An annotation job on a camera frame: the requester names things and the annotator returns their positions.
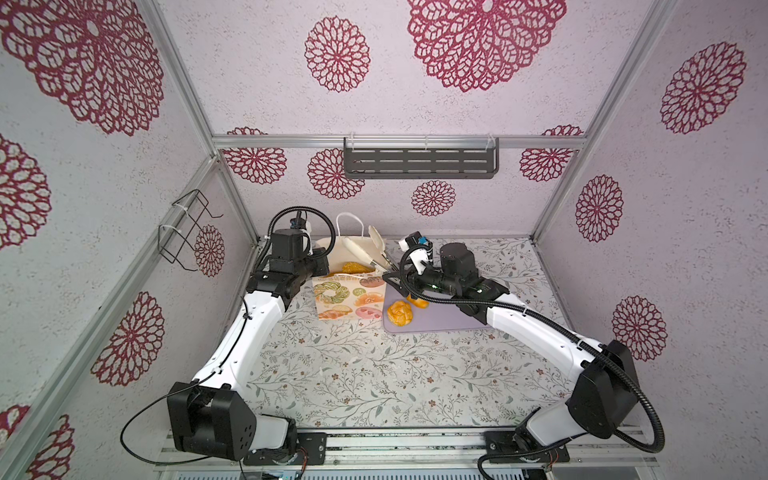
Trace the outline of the round crusty yellow bread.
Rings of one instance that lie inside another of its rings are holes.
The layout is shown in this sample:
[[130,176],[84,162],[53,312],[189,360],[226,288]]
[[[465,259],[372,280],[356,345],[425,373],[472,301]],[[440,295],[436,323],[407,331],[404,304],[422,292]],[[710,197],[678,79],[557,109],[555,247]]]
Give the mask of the round crusty yellow bread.
[[365,265],[358,262],[345,262],[341,267],[341,272],[344,274],[358,275],[365,273],[372,273],[375,271],[374,267]]

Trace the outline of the printed white paper bag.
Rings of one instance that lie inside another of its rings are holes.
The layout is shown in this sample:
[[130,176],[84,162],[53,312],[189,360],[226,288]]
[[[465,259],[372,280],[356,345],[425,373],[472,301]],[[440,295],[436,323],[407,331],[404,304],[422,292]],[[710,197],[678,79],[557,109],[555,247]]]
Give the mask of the printed white paper bag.
[[342,244],[345,236],[367,236],[369,225],[350,212],[341,212],[335,219],[336,242],[318,240],[317,247],[327,247],[329,273],[312,279],[312,296],[317,317],[321,321],[379,321],[383,317],[386,282],[381,272],[350,275],[341,272],[345,262],[357,262]]

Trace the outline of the knotted golden bun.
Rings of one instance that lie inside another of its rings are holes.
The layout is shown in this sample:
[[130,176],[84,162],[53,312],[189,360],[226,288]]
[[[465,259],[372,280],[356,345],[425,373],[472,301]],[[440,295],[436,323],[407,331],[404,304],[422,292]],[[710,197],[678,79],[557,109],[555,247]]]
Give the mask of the knotted golden bun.
[[386,313],[389,321],[397,327],[409,325],[414,318],[411,303],[402,300],[392,303],[387,308]]

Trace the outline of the cream bread tongs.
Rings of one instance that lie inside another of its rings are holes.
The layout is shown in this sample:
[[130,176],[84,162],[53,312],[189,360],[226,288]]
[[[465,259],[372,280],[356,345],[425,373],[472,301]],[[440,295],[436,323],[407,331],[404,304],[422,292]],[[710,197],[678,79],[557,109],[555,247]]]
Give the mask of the cream bread tongs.
[[358,263],[374,267],[381,272],[394,271],[396,266],[387,255],[381,234],[373,225],[368,226],[367,233],[367,236],[345,236],[342,238],[342,244]]

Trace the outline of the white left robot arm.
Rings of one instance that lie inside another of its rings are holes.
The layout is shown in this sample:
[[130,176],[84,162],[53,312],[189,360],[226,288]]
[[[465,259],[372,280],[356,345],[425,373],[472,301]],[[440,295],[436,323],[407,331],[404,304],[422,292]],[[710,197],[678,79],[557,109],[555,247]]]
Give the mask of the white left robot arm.
[[291,301],[312,277],[329,272],[327,251],[276,259],[251,273],[237,315],[205,365],[187,383],[175,383],[166,398],[178,451],[239,462],[258,452],[279,461],[299,450],[295,421],[257,414],[243,398],[248,370]]

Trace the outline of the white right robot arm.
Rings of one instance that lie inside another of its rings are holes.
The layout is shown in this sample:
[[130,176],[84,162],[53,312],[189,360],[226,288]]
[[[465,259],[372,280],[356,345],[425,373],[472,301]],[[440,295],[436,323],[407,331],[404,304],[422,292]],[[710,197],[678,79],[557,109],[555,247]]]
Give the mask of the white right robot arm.
[[663,447],[661,428],[655,428],[651,444],[620,429],[635,406],[641,406],[653,424],[658,422],[640,388],[631,352],[621,342],[601,343],[577,334],[529,309],[505,286],[475,271],[450,274],[430,266],[402,267],[387,274],[386,280],[405,294],[455,306],[480,323],[514,337],[572,381],[573,390],[564,400],[533,410],[513,431],[510,446],[481,456],[480,465],[548,459],[584,435],[617,437],[650,453]]

